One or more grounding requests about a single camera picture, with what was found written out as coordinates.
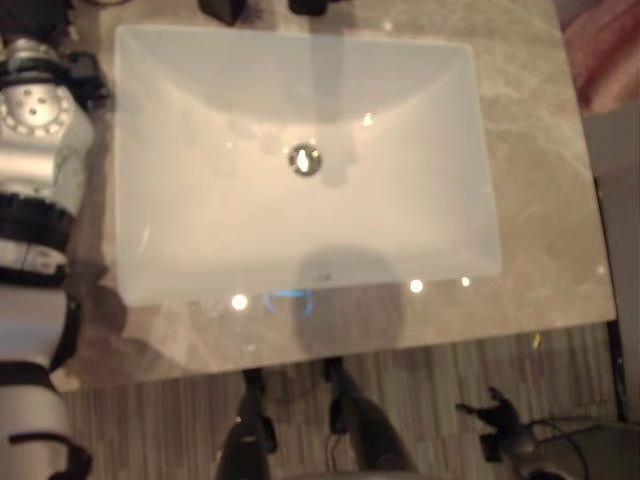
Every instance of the black cable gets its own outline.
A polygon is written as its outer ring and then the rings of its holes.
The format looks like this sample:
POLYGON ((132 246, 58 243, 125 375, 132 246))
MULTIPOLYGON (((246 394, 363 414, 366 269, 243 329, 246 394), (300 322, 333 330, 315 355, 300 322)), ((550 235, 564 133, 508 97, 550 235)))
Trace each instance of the black cable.
POLYGON ((133 0, 82 0, 84 3, 95 7, 119 7, 132 2, 133 0))
POLYGON ((324 453, 325 453, 325 462, 327 471, 335 472, 337 470, 336 464, 336 449, 338 445, 340 445, 340 441, 342 440, 342 435, 334 435, 330 433, 327 435, 327 438, 324 441, 324 453), (335 437, 333 445, 331 445, 331 439, 335 437))
POLYGON ((566 440, 571 445, 571 447, 573 447, 573 450, 576 452, 577 457, 580 459, 580 463, 582 464, 582 469, 584 471, 584 479, 591 480, 591 473, 589 472, 589 465, 587 464, 587 459, 584 456, 584 452, 582 451, 582 448, 580 448, 580 445, 578 445, 578 443, 571 437, 571 435, 565 432, 562 428, 557 426, 555 423, 547 419, 534 420, 533 422, 530 422, 527 426, 533 427, 536 425, 544 425, 546 427, 549 427, 555 430, 560 435, 562 435, 562 439, 566 440))
POLYGON ((576 422, 576 423, 591 423, 598 427, 610 427, 619 428, 622 430, 637 430, 640 431, 640 424, 635 422, 618 422, 615 420, 605 420, 590 416, 575 416, 575 417, 549 417, 541 420, 547 420, 550 422, 576 422))

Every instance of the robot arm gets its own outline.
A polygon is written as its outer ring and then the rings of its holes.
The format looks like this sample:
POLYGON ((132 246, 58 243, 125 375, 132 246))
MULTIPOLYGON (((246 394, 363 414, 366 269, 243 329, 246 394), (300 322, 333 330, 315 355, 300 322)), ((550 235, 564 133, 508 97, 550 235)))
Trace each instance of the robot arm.
POLYGON ((91 55, 56 51, 69 8, 68 0, 0 0, 0 477, 7 480, 82 480, 91 469, 49 379, 75 353, 80 315, 62 288, 65 249, 94 137, 86 110, 105 96, 91 55))

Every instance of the marble countertop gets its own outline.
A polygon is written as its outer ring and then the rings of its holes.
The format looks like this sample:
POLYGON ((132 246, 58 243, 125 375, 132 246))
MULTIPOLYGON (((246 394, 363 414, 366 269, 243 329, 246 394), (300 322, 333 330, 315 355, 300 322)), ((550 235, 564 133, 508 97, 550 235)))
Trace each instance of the marble countertop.
MULTIPOLYGON (((119 24, 224 28, 196 0, 82 2, 82 47, 113 81, 119 24)), ((320 19, 282 0, 249 0, 236 28, 376 34, 452 41, 476 57, 503 251, 494 278, 383 285, 127 310, 116 290, 113 116, 99 117, 87 197, 72 244, 71 289, 85 312, 78 353, 56 373, 63 390, 533 332, 615 317, 611 281, 582 123, 551 0, 355 0, 320 19)))

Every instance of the sink drain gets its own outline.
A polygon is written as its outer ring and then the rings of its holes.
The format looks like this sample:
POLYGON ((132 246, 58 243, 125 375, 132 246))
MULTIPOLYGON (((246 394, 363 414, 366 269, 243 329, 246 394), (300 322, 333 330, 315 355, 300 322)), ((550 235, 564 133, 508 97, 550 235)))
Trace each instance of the sink drain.
POLYGON ((310 177, 320 170, 322 155, 314 145, 301 143, 289 152, 289 166, 296 175, 310 177))

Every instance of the sink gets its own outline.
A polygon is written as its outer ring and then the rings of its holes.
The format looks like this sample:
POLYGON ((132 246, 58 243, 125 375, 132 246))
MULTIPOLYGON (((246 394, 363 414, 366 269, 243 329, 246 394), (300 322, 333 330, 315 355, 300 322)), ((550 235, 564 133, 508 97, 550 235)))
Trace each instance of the sink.
POLYGON ((500 271, 465 46, 124 26, 116 87, 129 305, 500 271))

